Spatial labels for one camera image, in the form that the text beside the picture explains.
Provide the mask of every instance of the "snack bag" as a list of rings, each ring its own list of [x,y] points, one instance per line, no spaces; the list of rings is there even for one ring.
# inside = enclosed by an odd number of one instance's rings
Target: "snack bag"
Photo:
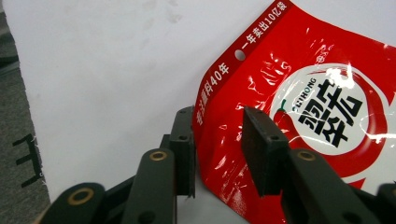
[[[207,70],[192,127],[207,187],[251,223],[285,223],[260,198],[241,149],[245,105],[269,114],[290,147],[321,153],[347,183],[396,180],[396,48],[275,1]]]

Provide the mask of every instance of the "gray floor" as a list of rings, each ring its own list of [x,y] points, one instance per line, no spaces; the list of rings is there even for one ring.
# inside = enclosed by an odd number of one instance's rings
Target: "gray floor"
[[[19,63],[12,62],[18,57],[12,56],[9,37],[0,34],[0,223],[23,224],[32,223],[50,199]]]

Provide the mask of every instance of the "red plastic wrapper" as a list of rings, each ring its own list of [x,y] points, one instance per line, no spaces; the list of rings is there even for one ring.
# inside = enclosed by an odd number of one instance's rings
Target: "red plastic wrapper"
[[[245,105],[264,111],[290,147],[321,153],[375,193],[395,180],[396,48],[275,1],[213,63],[193,130],[207,187],[250,223],[285,223],[279,196],[259,197],[241,149]]]

